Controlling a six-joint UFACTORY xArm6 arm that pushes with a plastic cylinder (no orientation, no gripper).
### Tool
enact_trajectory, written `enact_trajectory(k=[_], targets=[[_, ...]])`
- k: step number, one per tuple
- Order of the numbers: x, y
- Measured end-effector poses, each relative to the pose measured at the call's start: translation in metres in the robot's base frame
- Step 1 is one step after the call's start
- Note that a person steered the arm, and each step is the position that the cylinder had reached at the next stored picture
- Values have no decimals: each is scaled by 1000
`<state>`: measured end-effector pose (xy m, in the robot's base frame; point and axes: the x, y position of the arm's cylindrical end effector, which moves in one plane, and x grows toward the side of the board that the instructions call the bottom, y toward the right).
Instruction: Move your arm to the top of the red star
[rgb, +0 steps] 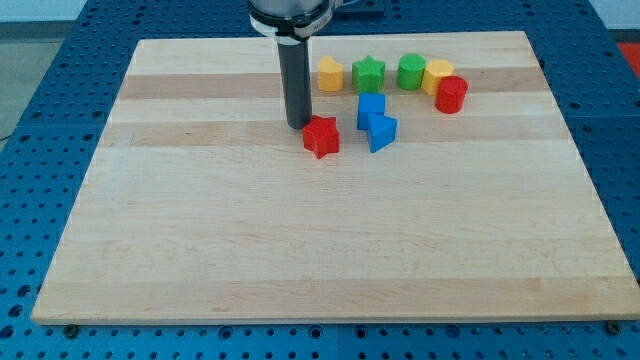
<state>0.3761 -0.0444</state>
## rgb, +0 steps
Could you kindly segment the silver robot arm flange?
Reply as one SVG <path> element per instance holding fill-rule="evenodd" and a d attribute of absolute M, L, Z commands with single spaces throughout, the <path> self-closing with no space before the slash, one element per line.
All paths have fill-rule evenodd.
<path fill-rule="evenodd" d="M 306 41 L 323 29 L 343 0 L 248 0 L 252 27 L 281 44 Z"/>

